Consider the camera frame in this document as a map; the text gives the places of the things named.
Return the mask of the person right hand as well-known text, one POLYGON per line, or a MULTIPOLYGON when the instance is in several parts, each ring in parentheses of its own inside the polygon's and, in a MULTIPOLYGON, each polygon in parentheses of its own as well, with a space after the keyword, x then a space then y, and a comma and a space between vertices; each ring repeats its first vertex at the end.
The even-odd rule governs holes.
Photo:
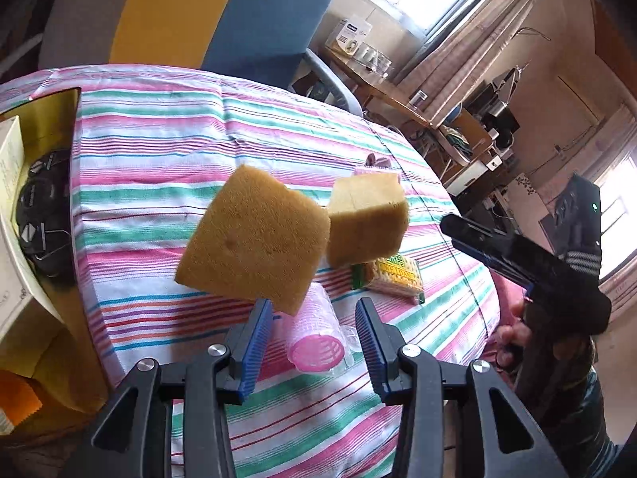
POLYGON ((510 307, 513 316, 511 325, 501 325, 496 329, 496 344, 498 351, 496 352, 496 362, 503 369, 510 369, 514 366, 516 349, 523 349, 529 343, 532 337, 531 329, 523 320, 526 311, 526 301, 512 304, 510 307))

